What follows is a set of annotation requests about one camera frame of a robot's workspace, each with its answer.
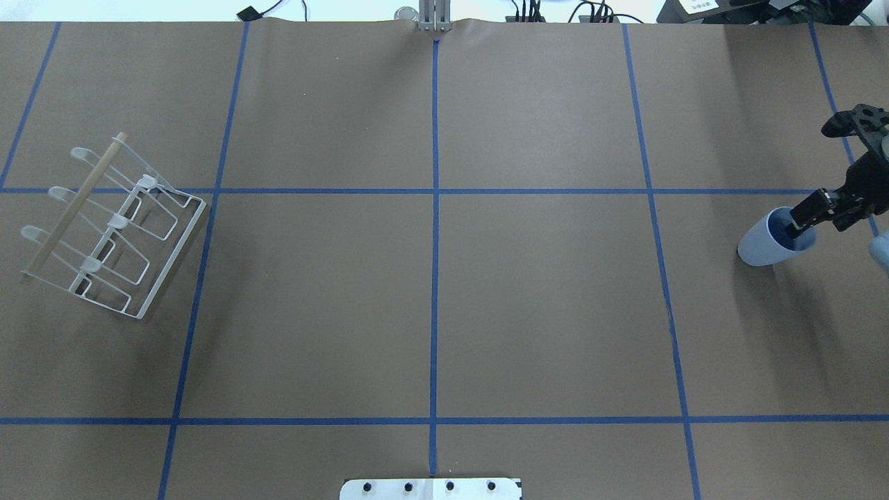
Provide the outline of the aluminium frame post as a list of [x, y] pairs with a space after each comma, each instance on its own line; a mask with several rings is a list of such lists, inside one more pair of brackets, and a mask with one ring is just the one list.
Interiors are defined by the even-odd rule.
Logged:
[[450, 0], [420, 0], [418, 2], [420, 32], [445, 33], [453, 28]]

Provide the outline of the black devices at table corner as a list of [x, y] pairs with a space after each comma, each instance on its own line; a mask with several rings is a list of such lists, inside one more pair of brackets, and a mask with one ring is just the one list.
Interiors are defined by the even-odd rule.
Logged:
[[658, 24], [848, 26], [870, 1], [665, 1]]

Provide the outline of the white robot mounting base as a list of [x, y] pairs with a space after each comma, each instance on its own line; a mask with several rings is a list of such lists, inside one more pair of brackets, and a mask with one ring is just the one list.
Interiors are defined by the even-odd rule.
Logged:
[[378, 478], [348, 480], [340, 499], [523, 499], [518, 478]]

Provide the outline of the light blue plastic cup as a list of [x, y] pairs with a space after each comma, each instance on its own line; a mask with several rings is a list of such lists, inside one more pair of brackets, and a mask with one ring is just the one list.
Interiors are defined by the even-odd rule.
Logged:
[[746, 265], [777, 265], [815, 247], [818, 240], [816, 228], [809, 228], [797, 237], [790, 236], [794, 228], [790, 210], [787, 206], [772, 209], [745, 233], [737, 253]]

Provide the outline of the black power adapter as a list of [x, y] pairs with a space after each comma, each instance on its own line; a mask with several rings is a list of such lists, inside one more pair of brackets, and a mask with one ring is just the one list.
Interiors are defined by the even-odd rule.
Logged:
[[247, 6], [244, 9], [239, 10], [239, 12], [236, 13], [236, 17], [238, 17], [241, 22], [253, 22], [254, 20], [262, 19], [263, 13], [256, 10], [253, 6]]

